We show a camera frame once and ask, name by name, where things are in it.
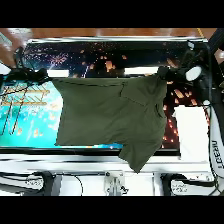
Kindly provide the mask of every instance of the dark green t-shirt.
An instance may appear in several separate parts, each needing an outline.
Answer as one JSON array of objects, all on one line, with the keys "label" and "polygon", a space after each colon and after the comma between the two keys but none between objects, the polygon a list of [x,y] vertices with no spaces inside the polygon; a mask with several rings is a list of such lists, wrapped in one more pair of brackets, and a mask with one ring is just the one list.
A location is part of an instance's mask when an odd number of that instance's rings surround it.
[{"label": "dark green t-shirt", "polygon": [[123,144],[119,157],[140,172],[162,144],[166,81],[139,78],[59,78],[63,98],[56,145]]}]

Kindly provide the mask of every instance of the white paper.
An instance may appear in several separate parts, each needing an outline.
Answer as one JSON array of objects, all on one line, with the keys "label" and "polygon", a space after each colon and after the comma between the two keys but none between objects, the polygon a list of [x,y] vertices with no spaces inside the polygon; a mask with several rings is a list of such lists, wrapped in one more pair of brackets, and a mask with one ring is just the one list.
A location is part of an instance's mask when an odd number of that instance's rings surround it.
[{"label": "white paper", "polygon": [[209,161],[208,124],[202,107],[175,108],[181,160]]}]

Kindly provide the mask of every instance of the olive shirt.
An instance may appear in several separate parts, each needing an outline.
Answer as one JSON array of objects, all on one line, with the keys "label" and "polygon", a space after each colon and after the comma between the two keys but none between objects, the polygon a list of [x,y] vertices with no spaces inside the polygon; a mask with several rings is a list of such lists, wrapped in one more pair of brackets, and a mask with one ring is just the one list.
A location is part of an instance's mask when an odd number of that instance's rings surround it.
[{"label": "olive shirt", "polygon": [[139,78],[58,78],[63,98],[56,145],[123,144],[119,157],[140,172],[162,144],[166,81]]}]

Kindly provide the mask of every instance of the wooden floor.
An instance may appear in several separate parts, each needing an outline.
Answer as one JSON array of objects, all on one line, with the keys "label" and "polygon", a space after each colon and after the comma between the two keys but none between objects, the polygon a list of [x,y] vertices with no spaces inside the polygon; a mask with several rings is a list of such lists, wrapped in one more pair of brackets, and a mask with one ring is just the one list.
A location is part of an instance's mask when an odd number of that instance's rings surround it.
[{"label": "wooden floor", "polygon": [[[204,36],[210,38],[216,28],[0,28],[12,46],[0,43],[0,60],[14,66],[13,52],[31,38],[70,36]],[[218,62],[223,61],[221,51],[216,52]]]}]

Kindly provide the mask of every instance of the metal bracket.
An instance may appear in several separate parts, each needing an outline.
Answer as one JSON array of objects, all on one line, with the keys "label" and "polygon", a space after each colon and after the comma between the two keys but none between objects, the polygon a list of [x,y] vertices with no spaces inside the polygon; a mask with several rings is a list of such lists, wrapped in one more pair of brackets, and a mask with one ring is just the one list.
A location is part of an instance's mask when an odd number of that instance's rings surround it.
[{"label": "metal bracket", "polygon": [[105,191],[108,196],[122,196],[127,194],[123,171],[109,171],[105,176]]}]

